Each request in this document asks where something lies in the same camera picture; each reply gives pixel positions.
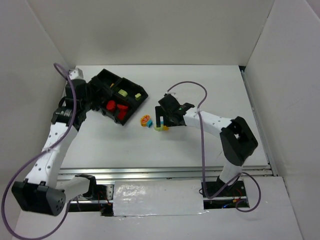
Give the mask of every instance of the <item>white enclosure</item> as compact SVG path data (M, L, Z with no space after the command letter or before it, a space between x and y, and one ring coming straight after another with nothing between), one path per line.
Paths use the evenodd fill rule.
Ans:
M0 193L47 139L65 84L54 62L79 66L86 81L106 68L149 93L125 127L88 112L59 180L88 171L108 183L108 168L168 167L197 168L192 174L200 178L198 130L182 132L178 127L159 133L141 128L138 122L140 115L154 114L153 107L168 87L193 79L208 88L204 110L228 118L243 115L257 136L259 148L245 168L266 176L257 177L262 189L259 208L248 215L235 209L211 209L199 216L149 218L70 213L48 239L105 239L107 234L97 233L101 228L114 231L112 239L157 239L164 233L167 239L187 240L319 239L320 210L314 203L320 196L319 16L316 0L0 2ZM242 74L238 66L246 66ZM188 96L191 87L181 89L179 101L197 104L201 99L200 90ZM149 136L145 130L152 131L153 145L143 148L148 143L141 141L141 154L153 161L139 159L140 152L135 150L139 137ZM135 148L121 152L111 138L122 142L126 150ZM157 139L165 151L164 160L157 154ZM213 169L210 177L216 177L224 156L219 141L212 136L206 139L206 154L211 157L207 163ZM190 143L192 147L184 151ZM112 156L112 150L119 154ZM248 178L244 181L254 205L255 186ZM21 212L10 194L6 214L10 225L15 228L17 224L16 230L26 237L49 232L60 219ZM1 239L12 238L2 223L0 232Z

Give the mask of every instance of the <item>white wall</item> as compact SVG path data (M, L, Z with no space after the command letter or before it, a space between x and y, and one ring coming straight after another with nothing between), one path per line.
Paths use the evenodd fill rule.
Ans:
M253 104L305 240L320 235L320 20L276 0L245 70Z
M64 80L54 62L62 56L46 36L25 1L0 1L0 194L9 177L38 153ZM13 227L20 208L13 196L6 212ZM0 221L1 239L11 239Z
M71 65L246 65L274 0L28 0Z
M320 17L320 1L319 0L307 0L310 7L313 9L313 11Z

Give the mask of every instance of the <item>black tray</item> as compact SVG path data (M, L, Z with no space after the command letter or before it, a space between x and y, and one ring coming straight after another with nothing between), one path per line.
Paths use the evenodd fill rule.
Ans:
M134 82L115 75L114 73L103 69L97 76L94 76L89 82L92 94L96 97L92 101L91 108L95 111L101 111L102 115L112 118L116 123L125 125L128 119L134 114L138 107L149 96L143 87ZM127 92L127 96L119 94L120 90ZM135 95L141 94L139 100ZM106 106L109 101L115 101L116 104L128 106L128 110L123 119L118 118L119 109L114 112L107 110Z

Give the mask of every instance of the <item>white table surface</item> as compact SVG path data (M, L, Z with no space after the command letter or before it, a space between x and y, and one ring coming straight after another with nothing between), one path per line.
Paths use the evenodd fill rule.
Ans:
M77 137L72 142L61 168L157 168L200 167L200 130L171 127L158 132L140 126L140 118L150 115L154 123L155 106L173 84L195 81L203 84L208 97L202 110L226 118L245 118L259 146L245 166L262 168L268 164L247 92L238 66L217 65L93 65L77 66L90 81L103 68L141 85L149 97L125 126L114 123L99 112L90 111ZM172 90L181 104L197 105L203 90L183 84ZM206 165L222 167L226 161L221 140L205 135Z
M282 177L255 179L261 187L261 202L249 213L234 208L209 209L197 215L144 217L70 212L61 228L47 240L302 240ZM258 199L257 187L248 177L244 184L252 207ZM62 215L21 211L15 231L28 238L42 236L58 225Z

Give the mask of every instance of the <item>small toy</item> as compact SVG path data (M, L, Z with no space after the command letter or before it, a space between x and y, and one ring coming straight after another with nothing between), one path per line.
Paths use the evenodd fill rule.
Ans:
M149 121L146 122L146 126L147 126L148 128L151 128L152 124L153 124L153 122L152 122L151 119L149 119Z
M116 107L119 109L117 118L122 121L125 118L129 107L122 104L117 104Z
M135 100L136 100L136 101L139 101L140 98L141 98L141 94L140 94L140 93L137 93L136 95L134 95L134 97L135 97Z
M158 131L158 132L161 132L164 130L164 127L161 126L161 127L157 127L157 125L154 126L154 130Z
M116 102L113 100L108 101L106 107L109 112L113 113L116 110Z
M149 115L144 115L141 119L140 119L140 124L142 127L148 127L150 128L152 125L152 120L150 118Z
M120 112L124 111L127 112L129 107L121 104L117 104L116 107L120 110Z
M118 116L117 116L117 118L118 118L120 121L122 121L122 120L125 118L126 114L127 114L126 111L120 111L119 114L118 114Z
M162 131L168 131L169 127L161 124L160 127L157 127L157 125L154 126L154 130L158 131L158 132L162 132Z
M123 97L126 97L126 96L128 95L128 93L127 93L125 90L123 90L123 89L120 89L120 90L118 91L118 94L122 95Z

